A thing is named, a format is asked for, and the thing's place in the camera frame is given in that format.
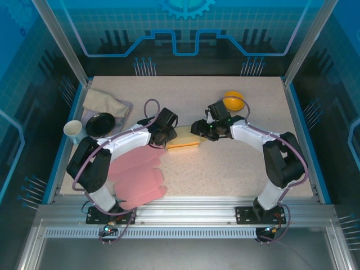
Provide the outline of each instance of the beige cloth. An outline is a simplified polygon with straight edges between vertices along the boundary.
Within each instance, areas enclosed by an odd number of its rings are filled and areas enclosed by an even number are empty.
[[[92,89],[88,90],[83,107],[99,113],[109,113],[114,117],[125,117],[130,109],[111,95]]]

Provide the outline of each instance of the robotic arm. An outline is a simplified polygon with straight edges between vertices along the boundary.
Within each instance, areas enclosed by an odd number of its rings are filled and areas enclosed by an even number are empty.
[[[104,212],[118,213],[123,211],[119,209],[114,197],[105,186],[110,163],[120,155],[137,147],[148,144],[161,146],[176,138],[177,134],[172,126],[178,119],[176,114],[167,108],[163,108],[156,120],[145,128],[152,119],[138,121],[130,129],[132,132],[118,138],[115,138],[116,135],[97,140],[86,137],[81,141],[71,158],[66,171],[75,179],[89,155],[104,142],[109,141],[86,166],[78,180],[78,183],[87,191],[94,203]]]
[[[241,116],[231,117],[222,101],[208,106],[205,113],[207,120],[194,122],[191,133],[210,141],[217,141],[220,138],[242,141],[263,152],[269,181],[263,192],[254,200],[253,212],[258,221],[266,219],[267,212],[278,207],[277,202],[287,187],[303,175],[303,165],[298,157],[280,141],[248,125],[246,119]],[[292,133],[273,134],[288,142],[303,156],[296,137]]]

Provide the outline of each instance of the yellow ball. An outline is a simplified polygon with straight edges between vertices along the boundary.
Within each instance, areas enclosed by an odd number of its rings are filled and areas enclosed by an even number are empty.
[[[243,95],[236,91],[229,91],[226,94],[224,94],[224,97],[228,97],[228,96],[240,97],[243,100],[245,100]],[[245,106],[245,103],[243,101],[234,97],[224,98],[223,102],[225,104],[225,107],[229,111],[240,111]]]

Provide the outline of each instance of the white mug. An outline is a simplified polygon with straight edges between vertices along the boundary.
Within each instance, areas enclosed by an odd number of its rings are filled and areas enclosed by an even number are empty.
[[[77,120],[67,122],[64,126],[64,133],[75,145],[78,145],[83,138],[88,136],[83,124]]]

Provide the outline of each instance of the pink towel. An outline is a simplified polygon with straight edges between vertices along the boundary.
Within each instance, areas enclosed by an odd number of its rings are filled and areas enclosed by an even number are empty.
[[[164,182],[160,169],[135,171],[130,178],[119,176],[115,184],[116,196],[121,200],[131,200],[158,189]]]
[[[121,173],[125,170],[138,167],[139,165],[159,158],[164,153],[165,149],[156,149],[149,145],[135,148],[115,159],[110,164],[109,174]]]
[[[164,182],[160,169],[159,157],[163,149],[150,146],[136,148],[114,160],[109,169],[109,179],[117,182],[114,186],[116,196],[125,200],[120,206],[123,209],[147,204],[161,198],[167,189],[161,187]]]
[[[133,209],[135,207],[139,207],[143,204],[149,203],[150,201],[154,201],[154,200],[157,200],[157,199],[163,197],[166,192],[167,192],[166,187],[159,187],[157,190],[151,191],[151,192],[144,194],[140,197],[137,197],[133,200],[121,202],[120,207],[125,210]]]
[[[147,171],[151,168],[157,167],[160,165],[160,159],[153,159],[150,160],[146,163],[143,163],[135,168],[129,168],[127,170],[124,170],[120,173],[112,173],[112,174],[108,174],[108,178],[110,180],[110,182],[117,182],[117,181],[122,181],[124,179],[131,179],[133,177],[134,174],[140,173],[142,171]]]

